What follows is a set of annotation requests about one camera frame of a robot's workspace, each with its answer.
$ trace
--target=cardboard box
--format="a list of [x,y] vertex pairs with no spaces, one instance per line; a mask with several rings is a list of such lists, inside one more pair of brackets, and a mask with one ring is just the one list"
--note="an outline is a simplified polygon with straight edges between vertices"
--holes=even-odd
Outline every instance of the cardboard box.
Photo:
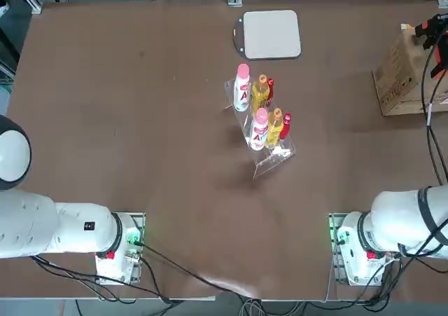
[[[404,29],[392,45],[382,65],[373,71],[373,79],[381,112],[385,116],[423,113],[421,77],[430,49],[424,50],[415,37],[414,29]],[[436,65],[431,58],[425,77],[425,104],[428,105],[438,76],[431,78]],[[448,111],[448,73],[434,98],[433,111]]]

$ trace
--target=yellow bottle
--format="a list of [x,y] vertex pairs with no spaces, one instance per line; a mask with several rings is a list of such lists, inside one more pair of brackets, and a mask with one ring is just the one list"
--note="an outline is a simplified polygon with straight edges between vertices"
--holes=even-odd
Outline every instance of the yellow bottle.
[[259,108],[266,106],[267,97],[269,97],[269,86],[267,84],[267,77],[261,74],[252,85],[252,113],[255,115]]
[[279,135],[283,129],[283,116],[281,114],[281,109],[276,108],[274,111],[271,111],[269,113],[268,121],[269,123],[265,146],[271,149],[274,148],[279,142]]

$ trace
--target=white robotic arm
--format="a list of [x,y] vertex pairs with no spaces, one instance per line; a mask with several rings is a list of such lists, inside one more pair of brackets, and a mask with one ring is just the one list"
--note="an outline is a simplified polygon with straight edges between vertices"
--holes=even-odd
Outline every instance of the white robotic arm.
[[[126,213],[92,203],[56,202],[12,190],[31,163],[21,127],[0,116],[0,259],[42,253],[95,253],[97,274],[130,283],[139,277],[142,229]],[[102,284],[115,284],[100,280]]]
[[[337,230],[349,284],[365,285],[393,253],[416,254],[448,218],[448,186],[382,192],[370,212],[348,214]],[[425,246],[427,256],[448,258],[448,226]],[[384,268],[374,282],[380,282]]]

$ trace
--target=brown table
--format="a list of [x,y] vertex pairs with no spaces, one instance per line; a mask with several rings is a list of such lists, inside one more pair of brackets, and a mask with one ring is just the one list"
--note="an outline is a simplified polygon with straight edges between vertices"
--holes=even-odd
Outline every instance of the brown table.
[[[297,155],[252,182],[244,139],[223,110],[223,82],[243,62],[231,31],[244,11],[280,8],[297,12],[302,55],[251,68],[275,77],[276,102],[293,115]],[[401,22],[438,11],[434,0],[48,4],[31,22],[8,113],[33,147],[21,187],[55,201],[145,212],[150,245],[240,292],[323,299],[328,213],[367,210],[380,191],[435,185],[423,116],[382,117],[370,72]],[[445,151],[447,119],[433,122]],[[164,293],[217,294],[147,257]],[[91,254],[49,259],[95,271]],[[29,259],[0,263],[0,296],[92,295]],[[142,285],[152,287],[147,272]],[[414,264],[393,298],[446,302],[447,293],[445,276]],[[332,283],[330,298],[357,294]]]

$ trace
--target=acrylic stand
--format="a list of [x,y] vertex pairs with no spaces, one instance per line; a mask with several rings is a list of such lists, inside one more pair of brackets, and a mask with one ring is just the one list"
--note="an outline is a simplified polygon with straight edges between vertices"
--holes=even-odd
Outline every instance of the acrylic stand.
[[[278,164],[282,163],[286,159],[290,158],[295,154],[294,143],[291,140],[289,134],[285,139],[279,140],[277,146],[273,149],[263,148],[260,151],[255,151],[249,146],[249,137],[251,131],[251,123],[252,123],[252,111],[249,107],[245,111],[237,111],[233,107],[233,88],[234,88],[235,80],[232,79],[224,83],[225,90],[225,108],[232,107],[237,118],[237,122],[241,127],[241,131],[243,133],[244,139],[246,139],[247,149],[249,150],[253,162],[255,163],[255,172],[253,174],[253,179],[264,174],[266,171],[271,170],[273,167],[276,167]],[[271,103],[268,111],[272,111],[275,109],[275,104]]]

